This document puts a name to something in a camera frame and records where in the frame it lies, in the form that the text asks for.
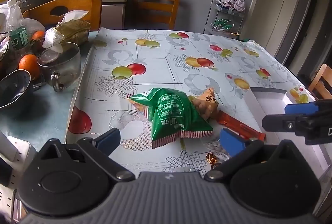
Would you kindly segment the gold foil candy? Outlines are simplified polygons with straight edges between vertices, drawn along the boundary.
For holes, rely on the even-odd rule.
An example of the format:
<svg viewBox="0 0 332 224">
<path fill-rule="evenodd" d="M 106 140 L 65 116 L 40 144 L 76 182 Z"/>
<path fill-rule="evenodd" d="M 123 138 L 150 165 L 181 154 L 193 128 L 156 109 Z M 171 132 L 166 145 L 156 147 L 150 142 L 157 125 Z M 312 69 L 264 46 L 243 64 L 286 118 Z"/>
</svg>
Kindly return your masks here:
<svg viewBox="0 0 332 224">
<path fill-rule="evenodd" d="M 211 152 L 206 154 L 206 161 L 210 164 L 210 169 L 215 169 L 219 164 L 218 157 Z"/>
</svg>

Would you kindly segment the dark metal bowl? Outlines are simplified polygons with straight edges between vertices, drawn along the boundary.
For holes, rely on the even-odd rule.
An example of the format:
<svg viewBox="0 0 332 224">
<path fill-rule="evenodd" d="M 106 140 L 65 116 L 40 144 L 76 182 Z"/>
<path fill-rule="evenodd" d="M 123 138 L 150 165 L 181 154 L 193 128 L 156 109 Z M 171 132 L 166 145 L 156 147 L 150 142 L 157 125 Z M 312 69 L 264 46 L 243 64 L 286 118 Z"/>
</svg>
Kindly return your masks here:
<svg viewBox="0 0 332 224">
<path fill-rule="evenodd" d="M 1 114 L 14 117 L 25 110 L 33 98 L 30 73 L 17 69 L 1 80 Z"/>
</svg>

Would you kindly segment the wooden chair at left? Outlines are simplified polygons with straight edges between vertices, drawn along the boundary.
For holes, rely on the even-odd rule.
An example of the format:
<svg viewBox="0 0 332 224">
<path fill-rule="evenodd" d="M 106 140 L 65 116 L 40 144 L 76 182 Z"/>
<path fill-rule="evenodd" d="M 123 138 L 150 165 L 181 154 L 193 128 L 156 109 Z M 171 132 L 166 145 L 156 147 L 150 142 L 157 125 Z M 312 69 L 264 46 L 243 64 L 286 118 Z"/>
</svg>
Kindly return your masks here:
<svg viewBox="0 0 332 224">
<path fill-rule="evenodd" d="M 65 14 L 74 10 L 88 11 L 83 20 L 91 24 L 90 31 L 98 31 L 101 24 L 101 0 L 53 0 L 26 10 L 24 18 L 37 20 L 47 29 L 62 20 Z"/>
</svg>

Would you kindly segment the wooden chair at right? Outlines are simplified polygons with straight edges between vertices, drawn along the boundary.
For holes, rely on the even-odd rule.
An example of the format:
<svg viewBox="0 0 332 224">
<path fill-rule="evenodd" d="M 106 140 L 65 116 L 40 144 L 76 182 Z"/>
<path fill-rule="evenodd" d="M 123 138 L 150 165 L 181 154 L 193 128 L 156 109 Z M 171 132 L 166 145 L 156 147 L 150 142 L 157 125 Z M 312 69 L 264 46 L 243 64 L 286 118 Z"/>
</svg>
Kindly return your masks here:
<svg viewBox="0 0 332 224">
<path fill-rule="evenodd" d="M 309 85 L 308 90 L 311 93 L 317 92 L 323 99 L 331 99 L 331 92 L 328 90 L 326 84 L 331 87 L 332 72 L 327 64 L 322 64 L 313 81 Z"/>
</svg>

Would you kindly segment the orange fruit near cup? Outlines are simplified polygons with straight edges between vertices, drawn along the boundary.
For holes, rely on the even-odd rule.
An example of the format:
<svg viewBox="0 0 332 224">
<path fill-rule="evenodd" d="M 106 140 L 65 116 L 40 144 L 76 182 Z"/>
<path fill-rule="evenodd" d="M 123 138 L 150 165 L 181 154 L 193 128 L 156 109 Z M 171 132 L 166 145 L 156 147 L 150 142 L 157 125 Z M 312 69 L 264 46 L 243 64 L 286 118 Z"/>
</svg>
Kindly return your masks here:
<svg viewBox="0 0 332 224">
<path fill-rule="evenodd" d="M 24 55 L 18 64 L 18 68 L 28 71 L 32 79 L 37 79 L 40 76 L 40 69 L 36 55 Z"/>
</svg>

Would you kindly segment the metal rolling cart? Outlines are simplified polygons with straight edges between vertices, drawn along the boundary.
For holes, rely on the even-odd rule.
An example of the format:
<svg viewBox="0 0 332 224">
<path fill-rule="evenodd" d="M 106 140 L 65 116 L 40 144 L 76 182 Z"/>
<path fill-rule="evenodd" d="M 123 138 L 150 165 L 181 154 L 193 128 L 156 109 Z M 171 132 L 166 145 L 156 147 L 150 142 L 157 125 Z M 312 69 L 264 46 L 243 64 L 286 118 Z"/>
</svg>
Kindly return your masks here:
<svg viewBox="0 0 332 224">
<path fill-rule="evenodd" d="M 203 34 L 239 40 L 244 18 L 244 12 L 225 7 L 221 0 L 212 0 Z"/>
</svg>

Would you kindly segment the green snack bag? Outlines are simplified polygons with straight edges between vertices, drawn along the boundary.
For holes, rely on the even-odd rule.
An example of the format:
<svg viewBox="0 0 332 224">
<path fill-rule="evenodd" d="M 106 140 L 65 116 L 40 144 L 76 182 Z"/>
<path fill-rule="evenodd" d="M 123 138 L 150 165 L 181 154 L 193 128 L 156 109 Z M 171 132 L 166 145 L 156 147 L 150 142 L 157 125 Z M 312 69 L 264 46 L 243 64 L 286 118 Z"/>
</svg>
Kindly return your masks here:
<svg viewBox="0 0 332 224">
<path fill-rule="evenodd" d="M 213 134 L 212 126 L 199 114 L 185 92 L 152 88 L 128 98 L 151 123 L 152 148 L 178 138 L 202 138 Z"/>
</svg>

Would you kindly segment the clear sunflower seed packet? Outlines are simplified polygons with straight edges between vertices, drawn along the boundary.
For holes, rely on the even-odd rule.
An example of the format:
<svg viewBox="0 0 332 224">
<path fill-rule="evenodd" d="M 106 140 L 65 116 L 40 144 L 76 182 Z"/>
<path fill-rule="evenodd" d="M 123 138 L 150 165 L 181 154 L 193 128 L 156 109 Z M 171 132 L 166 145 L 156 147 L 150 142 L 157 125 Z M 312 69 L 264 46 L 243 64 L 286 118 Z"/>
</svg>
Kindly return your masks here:
<svg viewBox="0 0 332 224">
<path fill-rule="evenodd" d="M 229 153 L 222 147 L 220 139 L 218 137 L 210 137 L 202 139 L 205 147 L 215 155 L 220 162 L 229 160 Z"/>
</svg>

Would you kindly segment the wooden chair at back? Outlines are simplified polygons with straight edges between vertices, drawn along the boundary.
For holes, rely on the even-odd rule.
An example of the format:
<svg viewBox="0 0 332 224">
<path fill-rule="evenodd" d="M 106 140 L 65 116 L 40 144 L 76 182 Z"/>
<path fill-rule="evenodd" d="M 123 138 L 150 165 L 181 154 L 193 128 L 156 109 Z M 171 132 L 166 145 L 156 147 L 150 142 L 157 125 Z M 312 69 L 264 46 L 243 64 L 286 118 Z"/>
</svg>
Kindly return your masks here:
<svg viewBox="0 0 332 224">
<path fill-rule="evenodd" d="M 180 0 L 133 0 L 135 18 L 150 24 L 165 24 L 173 30 L 179 3 Z"/>
</svg>

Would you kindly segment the wooden chair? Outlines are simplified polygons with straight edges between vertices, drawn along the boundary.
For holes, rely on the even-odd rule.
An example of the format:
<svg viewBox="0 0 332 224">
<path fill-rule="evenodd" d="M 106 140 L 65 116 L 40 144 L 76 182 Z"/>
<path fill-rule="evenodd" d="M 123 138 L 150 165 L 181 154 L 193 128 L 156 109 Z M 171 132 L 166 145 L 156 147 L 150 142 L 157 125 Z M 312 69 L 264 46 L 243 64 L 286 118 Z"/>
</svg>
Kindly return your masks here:
<svg viewBox="0 0 332 224">
<path fill-rule="evenodd" d="M 101 0 L 53 0 L 26 10 L 24 18 L 37 20 L 47 29 L 62 20 L 65 14 L 74 10 L 88 11 L 83 20 L 91 24 L 90 31 L 98 31 L 101 24 Z"/>
<path fill-rule="evenodd" d="M 135 18 L 150 24 L 165 24 L 173 30 L 179 3 L 180 0 L 133 0 Z"/>
<path fill-rule="evenodd" d="M 328 90 L 326 84 L 331 87 L 332 72 L 327 64 L 322 64 L 313 81 L 309 85 L 308 90 L 311 93 L 317 92 L 323 99 L 331 99 L 331 92 Z"/>
</svg>

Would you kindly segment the fruit pattern tablecloth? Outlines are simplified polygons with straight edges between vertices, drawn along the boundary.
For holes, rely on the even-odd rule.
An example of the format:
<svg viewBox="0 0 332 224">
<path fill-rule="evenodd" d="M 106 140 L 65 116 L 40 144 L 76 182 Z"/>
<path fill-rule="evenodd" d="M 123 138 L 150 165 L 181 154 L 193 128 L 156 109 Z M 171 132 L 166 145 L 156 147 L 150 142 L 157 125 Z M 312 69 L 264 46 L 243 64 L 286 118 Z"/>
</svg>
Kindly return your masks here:
<svg viewBox="0 0 332 224">
<path fill-rule="evenodd" d="M 121 141 L 111 158 L 135 174 L 193 170 L 206 173 L 206 154 L 215 148 L 221 126 L 206 141 L 178 139 L 151 146 L 151 125 L 128 101 L 155 87 L 185 92 L 190 98 L 214 90 L 219 109 L 259 129 L 255 110 L 245 101 L 254 87 L 286 91 L 283 104 L 312 102 L 303 84 L 264 48 L 208 34 L 178 30 L 110 30 L 93 37 L 71 101 L 66 142 L 96 138 L 111 128 Z"/>
</svg>

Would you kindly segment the tissue pack with wrapper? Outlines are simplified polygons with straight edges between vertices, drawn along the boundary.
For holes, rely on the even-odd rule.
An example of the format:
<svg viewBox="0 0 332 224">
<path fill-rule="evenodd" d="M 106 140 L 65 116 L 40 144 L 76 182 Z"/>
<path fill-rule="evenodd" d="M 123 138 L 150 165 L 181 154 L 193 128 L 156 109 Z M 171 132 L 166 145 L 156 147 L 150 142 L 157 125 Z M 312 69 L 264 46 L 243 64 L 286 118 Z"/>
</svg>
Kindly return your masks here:
<svg viewBox="0 0 332 224">
<path fill-rule="evenodd" d="M 62 42 L 73 42 L 81 45 L 88 40 L 91 24 L 83 20 L 89 12 L 73 10 L 64 14 L 61 22 L 46 31 L 42 47 L 49 48 Z"/>
</svg>

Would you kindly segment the white cabinet under machine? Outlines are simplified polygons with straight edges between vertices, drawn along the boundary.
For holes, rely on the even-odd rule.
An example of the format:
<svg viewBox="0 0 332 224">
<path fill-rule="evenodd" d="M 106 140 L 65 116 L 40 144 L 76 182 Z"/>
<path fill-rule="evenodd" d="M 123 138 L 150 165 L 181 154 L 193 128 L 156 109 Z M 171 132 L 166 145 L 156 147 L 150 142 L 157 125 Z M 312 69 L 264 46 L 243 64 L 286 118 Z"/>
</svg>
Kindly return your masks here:
<svg viewBox="0 0 332 224">
<path fill-rule="evenodd" d="M 107 29 L 123 29 L 127 0 L 101 0 L 101 25 Z"/>
</svg>

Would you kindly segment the orange peanut snack bag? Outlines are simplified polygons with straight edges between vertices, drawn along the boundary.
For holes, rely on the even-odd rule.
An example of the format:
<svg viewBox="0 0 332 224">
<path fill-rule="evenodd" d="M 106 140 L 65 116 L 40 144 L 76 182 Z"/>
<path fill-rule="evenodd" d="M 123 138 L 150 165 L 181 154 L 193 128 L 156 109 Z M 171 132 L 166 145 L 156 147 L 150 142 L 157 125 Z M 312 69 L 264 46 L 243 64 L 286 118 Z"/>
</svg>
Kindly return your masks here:
<svg viewBox="0 0 332 224">
<path fill-rule="evenodd" d="M 207 88 L 203 94 L 191 100 L 195 109 L 206 121 L 215 119 L 218 113 L 218 101 L 215 98 L 214 89 Z"/>
</svg>

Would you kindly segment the long orange stick packet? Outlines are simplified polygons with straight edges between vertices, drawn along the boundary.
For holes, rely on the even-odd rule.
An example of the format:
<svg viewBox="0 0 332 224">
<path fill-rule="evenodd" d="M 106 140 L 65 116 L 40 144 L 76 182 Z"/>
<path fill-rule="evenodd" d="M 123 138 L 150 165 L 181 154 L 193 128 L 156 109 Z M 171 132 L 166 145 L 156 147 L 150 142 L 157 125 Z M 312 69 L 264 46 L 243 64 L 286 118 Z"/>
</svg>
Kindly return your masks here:
<svg viewBox="0 0 332 224">
<path fill-rule="evenodd" d="M 264 141 L 266 135 L 264 133 L 258 132 L 246 125 L 245 123 L 238 121 L 234 117 L 226 114 L 225 112 L 219 110 L 217 113 L 216 121 L 230 130 L 236 132 L 242 138 L 250 140 L 251 138 L 256 138 L 257 140 Z"/>
</svg>

